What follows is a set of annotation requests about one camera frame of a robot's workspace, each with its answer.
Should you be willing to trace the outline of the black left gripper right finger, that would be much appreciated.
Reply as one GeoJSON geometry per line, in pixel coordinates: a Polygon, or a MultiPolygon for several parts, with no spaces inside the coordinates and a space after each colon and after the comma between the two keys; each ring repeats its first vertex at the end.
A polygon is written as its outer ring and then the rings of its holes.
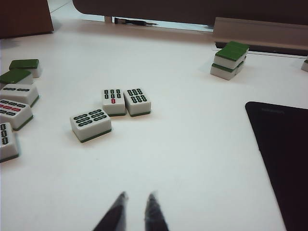
{"type": "Polygon", "coordinates": [[[144,221],[146,231],[169,230],[155,192],[151,192],[148,196],[144,213],[144,221]]]}

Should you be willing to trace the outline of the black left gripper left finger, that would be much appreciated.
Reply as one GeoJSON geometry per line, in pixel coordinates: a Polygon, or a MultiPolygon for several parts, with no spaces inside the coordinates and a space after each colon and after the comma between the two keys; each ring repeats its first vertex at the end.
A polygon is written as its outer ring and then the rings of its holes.
{"type": "Polygon", "coordinates": [[[122,192],[93,230],[125,231],[127,200],[127,193],[122,192]]]}

